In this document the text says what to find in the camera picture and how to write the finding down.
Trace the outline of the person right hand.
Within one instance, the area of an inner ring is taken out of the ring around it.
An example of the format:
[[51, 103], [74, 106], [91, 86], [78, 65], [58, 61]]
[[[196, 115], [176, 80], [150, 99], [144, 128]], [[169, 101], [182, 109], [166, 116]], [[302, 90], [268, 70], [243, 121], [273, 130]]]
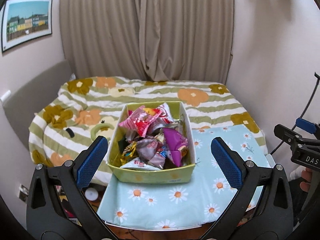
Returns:
[[312, 170], [306, 168], [302, 171], [301, 177], [303, 181], [300, 183], [300, 188], [304, 192], [309, 192], [312, 180]]

